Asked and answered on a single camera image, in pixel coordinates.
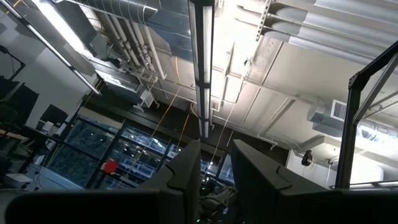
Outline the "air duct with vent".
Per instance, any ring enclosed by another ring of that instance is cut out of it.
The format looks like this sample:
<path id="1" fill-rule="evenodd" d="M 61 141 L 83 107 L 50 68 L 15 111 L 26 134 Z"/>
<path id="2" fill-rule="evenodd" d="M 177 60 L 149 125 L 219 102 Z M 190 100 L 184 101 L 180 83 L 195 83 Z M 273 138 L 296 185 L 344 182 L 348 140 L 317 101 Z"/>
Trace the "air duct with vent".
<path id="1" fill-rule="evenodd" d="M 345 113 L 346 103 L 342 101 L 329 100 L 326 103 L 318 101 L 310 107 L 307 120 L 313 123 L 312 128 L 314 130 L 341 138 L 343 136 Z M 384 142 L 398 140 L 398 129 L 363 119 L 357 125 L 356 135 L 368 141 Z"/>

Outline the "long ceiling light fixture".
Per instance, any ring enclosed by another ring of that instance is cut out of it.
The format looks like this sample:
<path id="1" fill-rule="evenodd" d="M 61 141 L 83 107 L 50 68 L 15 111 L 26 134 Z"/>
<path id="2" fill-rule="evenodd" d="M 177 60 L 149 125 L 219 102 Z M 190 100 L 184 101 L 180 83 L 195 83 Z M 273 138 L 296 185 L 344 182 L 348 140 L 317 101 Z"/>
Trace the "long ceiling light fixture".
<path id="1" fill-rule="evenodd" d="M 215 1 L 188 0 L 188 13 L 200 138 L 206 139 L 210 130 Z"/>
<path id="2" fill-rule="evenodd" d="M 27 1 L 28 5 L 17 6 L 16 0 L 0 0 L 0 4 L 18 22 L 17 30 L 38 40 L 88 88 L 100 95 L 100 91 L 85 78 L 97 74 L 88 61 L 96 56 L 90 43 L 77 34 L 52 0 L 22 1 Z"/>

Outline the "small red box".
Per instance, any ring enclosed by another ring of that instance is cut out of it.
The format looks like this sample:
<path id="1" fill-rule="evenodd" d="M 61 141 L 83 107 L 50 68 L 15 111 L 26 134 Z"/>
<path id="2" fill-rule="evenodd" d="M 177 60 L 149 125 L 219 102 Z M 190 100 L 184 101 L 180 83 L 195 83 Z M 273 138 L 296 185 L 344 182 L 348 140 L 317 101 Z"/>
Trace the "small red box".
<path id="1" fill-rule="evenodd" d="M 107 174 L 115 173 L 117 168 L 118 168 L 118 163 L 114 159 L 108 159 L 101 166 L 101 170 Z"/>

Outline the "spiral metal air duct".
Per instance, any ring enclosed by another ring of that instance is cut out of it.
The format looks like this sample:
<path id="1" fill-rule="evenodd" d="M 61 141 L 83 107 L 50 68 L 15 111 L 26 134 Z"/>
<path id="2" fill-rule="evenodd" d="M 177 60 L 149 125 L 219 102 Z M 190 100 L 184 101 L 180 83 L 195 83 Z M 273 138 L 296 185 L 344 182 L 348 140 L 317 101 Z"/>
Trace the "spiral metal air duct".
<path id="1" fill-rule="evenodd" d="M 160 0 L 51 0 L 85 6 L 121 19 L 146 25 L 146 22 L 160 9 Z"/>

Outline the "black round wall device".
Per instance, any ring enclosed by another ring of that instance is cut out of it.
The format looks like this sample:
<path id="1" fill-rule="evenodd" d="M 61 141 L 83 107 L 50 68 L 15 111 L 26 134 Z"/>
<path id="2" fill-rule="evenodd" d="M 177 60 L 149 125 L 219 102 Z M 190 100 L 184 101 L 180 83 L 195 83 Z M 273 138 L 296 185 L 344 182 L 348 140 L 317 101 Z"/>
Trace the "black round wall device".
<path id="1" fill-rule="evenodd" d="M 305 151 L 305 154 L 302 157 L 301 164 L 305 167 L 308 167 L 313 164 L 313 155 L 311 150 Z"/>

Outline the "white printer box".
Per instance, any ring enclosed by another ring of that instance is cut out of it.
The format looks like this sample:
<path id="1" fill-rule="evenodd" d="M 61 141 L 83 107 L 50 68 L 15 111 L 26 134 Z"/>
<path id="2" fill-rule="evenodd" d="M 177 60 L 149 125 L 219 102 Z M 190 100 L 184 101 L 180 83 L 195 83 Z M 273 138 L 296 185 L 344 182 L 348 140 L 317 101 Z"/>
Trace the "white printer box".
<path id="1" fill-rule="evenodd" d="M 33 182 L 30 177 L 20 173 L 6 174 L 3 181 L 5 184 L 17 189 L 26 189 Z"/>

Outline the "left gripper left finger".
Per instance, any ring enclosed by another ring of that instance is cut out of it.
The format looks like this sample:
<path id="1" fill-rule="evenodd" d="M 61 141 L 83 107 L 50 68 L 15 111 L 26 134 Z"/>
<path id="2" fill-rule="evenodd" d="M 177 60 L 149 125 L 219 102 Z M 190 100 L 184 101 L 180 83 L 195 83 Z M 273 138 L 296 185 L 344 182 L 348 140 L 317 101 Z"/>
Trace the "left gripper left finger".
<path id="1" fill-rule="evenodd" d="M 36 191 L 6 207 L 6 224 L 196 224 L 200 141 L 135 189 Z"/>

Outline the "white ceiling pipe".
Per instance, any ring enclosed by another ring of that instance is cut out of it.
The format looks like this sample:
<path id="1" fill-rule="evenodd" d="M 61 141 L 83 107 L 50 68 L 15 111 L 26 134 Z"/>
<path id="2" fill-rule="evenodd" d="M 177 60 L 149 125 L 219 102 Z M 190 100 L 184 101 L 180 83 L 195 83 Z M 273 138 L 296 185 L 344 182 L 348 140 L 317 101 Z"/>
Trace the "white ceiling pipe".
<path id="1" fill-rule="evenodd" d="M 159 56 L 157 54 L 157 50 L 156 47 L 154 45 L 152 36 L 150 34 L 150 30 L 147 26 L 142 26 L 145 36 L 147 37 L 147 43 L 149 44 L 149 46 L 146 46 L 146 42 L 144 42 L 144 47 L 147 49 L 147 52 L 150 52 L 152 54 L 152 61 L 154 61 L 155 63 L 155 69 L 160 77 L 160 79 L 165 80 L 167 77 L 167 73 L 163 70 L 162 68 L 162 64 L 160 62 Z"/>

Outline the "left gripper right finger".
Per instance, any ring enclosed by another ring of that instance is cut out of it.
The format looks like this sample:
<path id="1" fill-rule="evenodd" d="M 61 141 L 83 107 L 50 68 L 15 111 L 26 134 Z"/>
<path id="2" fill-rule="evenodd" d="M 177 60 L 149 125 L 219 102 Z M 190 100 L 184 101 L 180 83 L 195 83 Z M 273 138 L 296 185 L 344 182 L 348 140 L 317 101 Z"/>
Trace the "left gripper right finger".
<path id="1" fill-rule="evenodd" d="M 245 224 L 398 224 L 398 192 L 328 190 L 240 139 L 230 153 Z"/>

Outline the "large ribbed ceiling duct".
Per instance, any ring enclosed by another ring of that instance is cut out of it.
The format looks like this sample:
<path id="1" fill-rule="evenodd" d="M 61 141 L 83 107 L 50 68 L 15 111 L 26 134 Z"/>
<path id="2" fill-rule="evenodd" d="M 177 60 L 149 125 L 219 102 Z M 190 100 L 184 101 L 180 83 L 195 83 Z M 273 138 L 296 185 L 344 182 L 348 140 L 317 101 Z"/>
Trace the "large ribbed ceiling duct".
<path id="1" fill-rule="evenodd" d="M 398 0 L 267 0 L 257 34 L 366 63 L 398 40 Z"/>

